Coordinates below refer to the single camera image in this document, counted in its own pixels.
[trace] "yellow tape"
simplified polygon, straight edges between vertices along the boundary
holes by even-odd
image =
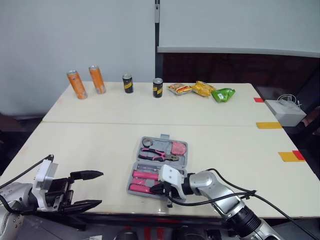
[[[256,126],[259,129],[282,129],[282,126],[278,121],[275,121],[275,122],[257,122]]]
[[[128,83],[128,84],[126,84],[126,85],[124,85],[124,88],[125,89],[128,89],[128,88],[130,88],[132,86],[132,82],[130,82],[130,83]]]
[[[292,151],[278,152],[284,162],[305,162],[305,160],[299,160]]]

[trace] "orange drink can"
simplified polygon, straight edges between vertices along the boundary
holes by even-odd
[[[69,82],[78,97],[78,99],[86,99],[88,97],[84,85],[82,84],[81,78],[76,70],[71,70],[66,73]]]
[[[92,65],[89,67],[89,72],[92,77],[96,93],[104,94],[106,92],[106,88],[99,67]]]

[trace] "gray tool case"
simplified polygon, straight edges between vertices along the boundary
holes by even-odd
[[[152,145],[150,147],[144,147],[143,145],[144,139],[151,139]],[[142,159],[139,157],[139,155],[144,155],[147,157],[158,157],[158,155],[153,152],[142,151],[142,149],[145,149],[145,148],[163,151],[166,154],[170,155],[172,154],[171,151],[172,151],[173,143],[174,144],[180,143],[185,145],[185,153],[175,155],[175,156],[178,156],[177,161],[148,160],[148,159]],[[155,195],[148,192],[149,188],[159,183],[157,175],[159,174],[161,167],[164,164],[170,165],[173,168],[179,170],[180,173],[186,177],[187,171],[185,170],[185,168],[187,166],[187,160],[188,160],[188,144],[185,141],[171,140],[170,136],[166,134],[161,134],[160,138],[149,137],[149,136],[142,137],[139,144],[139,149],[136,155],[136,162],[133,164],[133,168],[132,168],[129,181],[126,187],[127,192],[134,195],[140,195],[140,196],[156,198],[156,199],[164,198],[163,196]],[[136,175],[141,175],[141,174],[147,174],[147,176],[134,177]]]

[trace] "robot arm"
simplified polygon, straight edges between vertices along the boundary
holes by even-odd
[[[164,165],[159,172],[159,180],[167,184],[156,185],[151,188],[151,192],[168,194],[164,191],[169,190],[182,200],[191,194],[202,195],[212,200],[234,193],[229,187],[221,184],[211,171],[188,174],[188,177],[184,178],[175,168]],[[258,218],[238,196],[214,201],[211,204],[232,226],[241,240],[284,240],[263,219]]]
[[[77,171],[70,177],[54,179],[58,164],[49,155],[41,163],[34,184],[14,182],[0,189],[0,240],[13,240],[19,232],[24,215],[37,211],[62,214],[82,213],[99,205],[101,200],[83,200],[71,204],[75,180],[89,180],[103,175],[99,171]]]

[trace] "green snack bag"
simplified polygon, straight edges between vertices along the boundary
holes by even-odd
[[[222,88],[213,91],[211,94],[214,97],[214,99],[218,102],[227,102],[234,94],[236,90],[231,88]]]

